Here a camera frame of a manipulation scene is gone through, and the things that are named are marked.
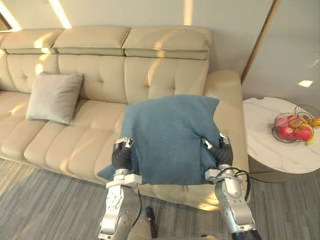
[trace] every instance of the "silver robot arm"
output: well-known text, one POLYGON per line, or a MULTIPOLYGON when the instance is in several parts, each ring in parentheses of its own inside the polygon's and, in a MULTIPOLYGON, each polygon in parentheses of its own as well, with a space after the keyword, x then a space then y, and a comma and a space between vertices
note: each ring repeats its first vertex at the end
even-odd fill
POLYGON ((98 240, 126 240, 137 219, 140 195, 138 185, 142 184, 142 178, 130 174, 133 143, 132 138, 124 137, 113 145, 112 164, 115 174, 113 181, 105 185, 108 194, 98 240))
POLYGON ((234 173, 233 151, 229 138, 220 133, 219 147, 202 138, 202 144, 217 160, 217 168, 205 172, 205 179, 215 184, 224 223, 233 240, 261 240, 251 210, 246 203, 247 195, 241 186, 242 179, 234 173))

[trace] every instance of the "fruit basket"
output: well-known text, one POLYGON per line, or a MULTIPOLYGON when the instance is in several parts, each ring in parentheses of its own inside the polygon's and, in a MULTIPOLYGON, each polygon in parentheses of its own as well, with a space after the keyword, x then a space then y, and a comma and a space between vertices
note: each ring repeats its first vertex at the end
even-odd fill
POLYGON ((309 105, 297 105, 294 113, 278 115, 272 134, 278 141, 289 144, 295 141, 311 144, 315 139, 315 128, 320 126, 320 111, 309 105))

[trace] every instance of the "sofa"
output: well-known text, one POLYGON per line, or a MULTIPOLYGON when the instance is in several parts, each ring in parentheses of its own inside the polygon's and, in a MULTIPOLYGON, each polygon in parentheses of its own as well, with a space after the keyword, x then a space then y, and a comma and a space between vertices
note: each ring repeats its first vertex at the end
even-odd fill
MULTIPOLYGON (((248 170, 239 75, 208 74, 212 33, 191 26, 81 26, 0 34, 0 158, 105 184, 127 104, 170 95, 220 99, 214 121, 248 170), (36 75, 81 74, 71 124, 27 120, 36 75)), ((214 185, 139 186, 143 195, 213 211, 214 185)))

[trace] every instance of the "side table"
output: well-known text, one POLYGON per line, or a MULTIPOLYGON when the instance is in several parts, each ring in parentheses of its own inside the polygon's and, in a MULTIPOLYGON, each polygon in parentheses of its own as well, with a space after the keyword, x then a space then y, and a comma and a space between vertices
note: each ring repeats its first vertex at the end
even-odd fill
POLYGON ((275 118, 293 113, 293 103, 273 98, 250 98, 243 101, 244 124, 249 154, 249 171, 265 172, 252 177, 270 183, 286 181, 294 176, 320 168, 320 129, 315 128, 315 141, 283 143, 272 135, 275 118))

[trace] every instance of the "sofa armrest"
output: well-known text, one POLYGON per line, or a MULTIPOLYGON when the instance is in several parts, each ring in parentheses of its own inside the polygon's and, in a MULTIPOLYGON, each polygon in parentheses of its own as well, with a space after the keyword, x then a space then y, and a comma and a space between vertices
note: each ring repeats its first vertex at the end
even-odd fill
POLYGON ((220 99, 213 120, 220 132, 230 138, 234 155, 233 166, 248 171, 243 97, 239 74, 231 70, 209 74, 203 95, 220 99))

